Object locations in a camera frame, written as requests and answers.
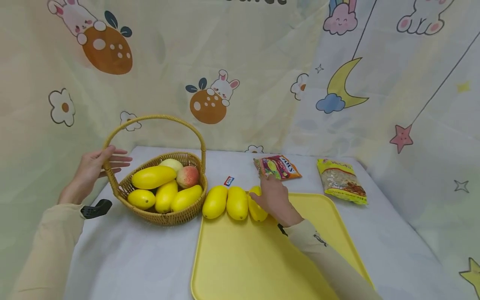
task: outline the wicker basket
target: wicker basket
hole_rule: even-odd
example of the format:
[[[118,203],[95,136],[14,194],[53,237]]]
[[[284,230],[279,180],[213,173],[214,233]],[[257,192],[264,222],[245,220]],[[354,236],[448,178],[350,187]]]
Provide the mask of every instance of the wicker basket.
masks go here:
[[[127,126],[143,121],[143,120],[149,120],[149,119],[167,119],[171,121],[175,121],[177,123],[180,123],[182,125],[187,126],[190,128],[198,137],[200,140],[200,149],[202,151],[202,160],[198,158],[198,156],[188,153],[188,152],[172,152],[172,153],[167,153],[163,154],[160,156],[155,157],[154,159],[151,159],[144,163],[143,165],[139,166],[137,169],[135,169],[132,173],[128,174],[127,177],[125,177],[120,183],[118,183],[117,179],[115,178],[115,175],[112,172],[110,162],[106,161],[105,164],[103,165],[106,173],[108,180],[110,181],[110,185],[112,186],[113,194],[115,197],[117,197],[126,207],[131,209],[134,213],[139,215],[140,217],[144,218],[145,220],[154,223],[154,224],[159,224],[163,226],[173,226],[173,225],[178,225],[182,224],[185,222],[188,222],[192,220],[194,217],[196,217],[199,212],[202,210],[202,205],[205,201],[205,195],[207,191],[207,177],[205,176],[205,141],[202,137],[202,135],[198,132],[198,130],[195,129],[192,125],[189,123],[178,119],[173,116],[169,115],[151,115],[151,116],[145,116],[145,117],[140,117],[136,118],[133,120],[130,120],[121,126],[119,126],[117,129],[115,129],[110,136],[107,138],[105,141],[103,147],[104,149],[107,148],[110,145],[110,142],[112,141],[113,137],[122,129],[126,128]],[[148,167],[153,167],[153,166],[158,166],[163,160],[168,159],[168,158],[173,158],[181,162],[184,166],[194,166],[198,169],[198,172],[200,174],[200,185],[202,186],[203,192],[200,198],[198,200],[190,205],[189,207],[178,211],[174,213],[167,213],[167,214],[159,214],[155,211],[154,208],[151,208],[147,211],[140,210],[136,208],[135,206],[131,205],[128,203],[127,196],[129,193],[131,193],[133,190],[135,190],[134,186],[132,185],[132,176],[136,172],[148,168]]]

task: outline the small blue label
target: small blue label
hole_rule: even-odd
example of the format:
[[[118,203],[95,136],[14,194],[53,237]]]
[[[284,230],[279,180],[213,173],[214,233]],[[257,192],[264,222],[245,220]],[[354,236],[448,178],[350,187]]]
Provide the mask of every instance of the small blue label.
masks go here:
[[[235,178],[229,176],[223,185],[230,186]]]

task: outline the cartoon bunny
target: cartoon bunny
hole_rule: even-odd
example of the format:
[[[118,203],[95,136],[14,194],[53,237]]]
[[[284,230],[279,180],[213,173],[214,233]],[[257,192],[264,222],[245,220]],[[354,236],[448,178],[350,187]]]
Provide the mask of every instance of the cartoon bunny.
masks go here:
[[[85,7],[78,4],[78,0],[65,0],[64,5],[50,0],[47,5],[52,14],[62,18],[70,32],[77,37],[80,45],[87,43],[84,32],[88,28],[93,26],[98,31],[104,31],[107,28],[104,22],[97,20]]]
[[[220,70],[218,71],[218,79],[212,83],[209,89],[207,89],[207,93],[211,96],[218,94],[221,97],[224,106],[230,105],[230,98],[232,97],[233,90],[240,84],[240,81],[237,79],[230,82],[228,82],[227,79],[227,71]]]
[[[450,7],[454,0],[415,0],[414,12],[398,21],[396,26],[399,32],[426,34],[431,36],[439,32],[445,22],[440,14]]]

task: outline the yellow plastic tray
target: yellow plastic tray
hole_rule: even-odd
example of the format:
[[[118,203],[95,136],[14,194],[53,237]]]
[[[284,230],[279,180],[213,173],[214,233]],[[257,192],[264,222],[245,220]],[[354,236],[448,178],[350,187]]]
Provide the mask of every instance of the yellow plastic tray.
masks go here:
[[[373,286],[335,204],[318,194],[290,193],[293,206]],[[315,265],[269,216],[235,221],[203,218],[193,265],[196,300],[338,299]]]

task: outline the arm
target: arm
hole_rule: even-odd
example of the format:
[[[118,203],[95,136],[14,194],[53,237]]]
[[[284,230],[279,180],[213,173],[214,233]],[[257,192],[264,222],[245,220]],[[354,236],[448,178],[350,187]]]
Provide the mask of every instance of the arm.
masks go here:
[[[82,205],[60,204],[43,213],[32,251],[11,300],[61,300],[73,249],[84,226]]]
[[[257,204],[283,226],[288,238],[322,272],[341,300],[381,300],[368,282],[304,220],[288,200],[288,190],[273,177],[261,177],[262,195],[250,193]]]
[[[318,234],[308,220],[284,228],[289,240],[318,267],[341,300],[381,300],[368,282]]]
[[[114,154],[127,154],[127,151],[109,146],[82,156],[73,180],[60,194],[58,205],[43,213],[11,300],[63,299],[73,249],[84,227],[81,203],[92,192],[96,180],[106,175],[102,171],[106,160],[111,161],[114,173],[129,166],[132,160]]]

